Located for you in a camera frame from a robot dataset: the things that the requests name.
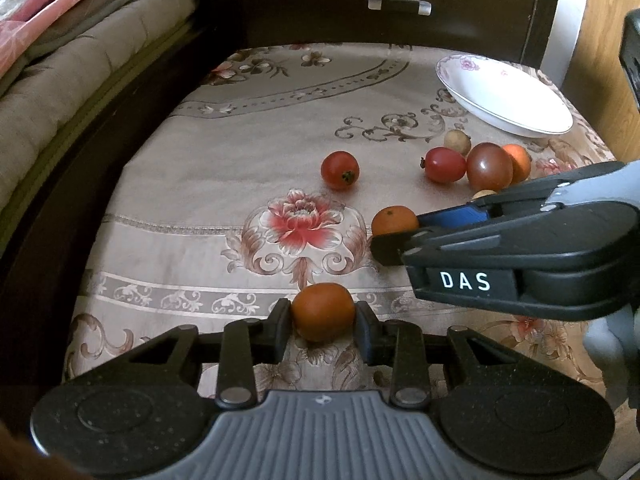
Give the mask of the tan longan fruit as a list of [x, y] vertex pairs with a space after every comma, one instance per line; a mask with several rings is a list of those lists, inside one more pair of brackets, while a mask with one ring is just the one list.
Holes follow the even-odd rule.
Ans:
[[495, 190], [480, 190], [480, 191], [476, 192], [472, 196], [471, 200], [472, 200], [472, 202], [476, 202], [477, 200], [480, 200], [481, 198], [495, 196], [497, 194], [498, 194], [498, 192], [495, 191]]
[[452, 129], [444, 135], [442, 145], [465, 157], [471, 151], [472, 141], [464, 131]]

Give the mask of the wooden cabinet panel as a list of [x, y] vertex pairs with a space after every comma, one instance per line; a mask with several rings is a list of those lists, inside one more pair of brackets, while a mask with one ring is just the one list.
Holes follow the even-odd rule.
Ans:
[[616, 156], [639, 157], [639, 112], [618, 52], [626, 14], [639, 0], [587, 0], [562, 91]]

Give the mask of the dark brown-red tomato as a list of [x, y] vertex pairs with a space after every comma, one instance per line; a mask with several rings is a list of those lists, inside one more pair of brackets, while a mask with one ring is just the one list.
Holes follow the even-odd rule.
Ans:
[[466, 158], [466, 175], [474, 191], [500, 191], [513, 179], [513, 162], [499, 145], [483, 142], [476, 144]]

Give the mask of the white floral plate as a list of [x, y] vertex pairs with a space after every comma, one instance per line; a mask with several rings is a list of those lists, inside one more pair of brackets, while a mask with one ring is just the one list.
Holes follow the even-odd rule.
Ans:
[[563, 100], [537, 78], [508, 63], [462, 53], [435, 66], [452, 97], [483, 122], [500, 130], [538, 139], [562, 136], [574, 125]]

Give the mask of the dark wooden nightstand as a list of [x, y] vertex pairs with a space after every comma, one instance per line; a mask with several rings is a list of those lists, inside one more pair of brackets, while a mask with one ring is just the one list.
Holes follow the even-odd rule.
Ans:
[[558, 0], [196, 0], [237, 47], [376, 42], [472, 52], [537, 67]]

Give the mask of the red oval cherry tomato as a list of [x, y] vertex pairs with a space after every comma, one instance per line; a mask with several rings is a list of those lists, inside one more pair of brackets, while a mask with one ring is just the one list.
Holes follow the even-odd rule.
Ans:
[[432, 148], [421, 158], [421, 168], [428, 180], [436, 183], [452, 183], [462, 179], [466, 173], [466, 160], [451, 148]]

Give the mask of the pink floral blanket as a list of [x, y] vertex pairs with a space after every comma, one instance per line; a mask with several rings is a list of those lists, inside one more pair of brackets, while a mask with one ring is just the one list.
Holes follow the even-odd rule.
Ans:
[[80, 38], [113, 48], [119, 64], [193, 10], [194, 0], [1, 0], [1, 87]]

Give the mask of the red cherry tomato with stem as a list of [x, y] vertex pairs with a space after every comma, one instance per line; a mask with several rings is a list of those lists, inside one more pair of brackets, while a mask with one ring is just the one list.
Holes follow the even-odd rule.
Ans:
[[343, 191], [357, 182], [360, 167], [354, 155], [345, 151], [336, 151], [323, 159], [320, 168], [324, 183], [334, 191]]

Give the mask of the floral beige tablecloth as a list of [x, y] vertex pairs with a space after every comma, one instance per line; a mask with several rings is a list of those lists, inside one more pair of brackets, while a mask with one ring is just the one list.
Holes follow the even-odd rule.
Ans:
[[[471, 198], [465, 181], [437, 185], [420, 166], [449, 130], [513, 142], [448, 94], [435, 72], [441, 57], [425, 48], [315, 44], [239, 52], [215, 68], [122, 170], [76, 301], [65, 377], [171, 327], [215, 333], [332, 282], [379, 318], [431, 334], [470, 326], [601, 389], [582, 346], [584, 324], [422, 301], [404, 270], [370, 257], [370, 223], [381, 209], [424, 214]], [[336, 151], [360, 167], [343, 191], [320, 172]]]

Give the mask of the grey quilted mattress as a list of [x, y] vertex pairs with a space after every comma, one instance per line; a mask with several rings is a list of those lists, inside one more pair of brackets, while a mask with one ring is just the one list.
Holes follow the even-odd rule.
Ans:
[[134, 0], [24, 70], [1, 98], [2, 205], [90, 96], [194, 8], [194, 0]]

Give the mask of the orange mandarin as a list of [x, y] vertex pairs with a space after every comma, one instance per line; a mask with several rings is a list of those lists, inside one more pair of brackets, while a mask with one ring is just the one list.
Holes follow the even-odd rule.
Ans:
[[319, 283], [301, 290], [291, 304], [299, 335], [313, 342], [332, 340], [352, 327], [356, 307], [340, 284]]
[[502, 149], [511, 157], [513, 168], [511, 184], [516, 185], [525, 181], [532, 170], [532, 158], [526, 148], [518, 144], [506, 144]]
[[371, 221], [373, 236], [412, 232], [419, 229], [416, 214], [406, 206], [395, 205], [381, 209]]

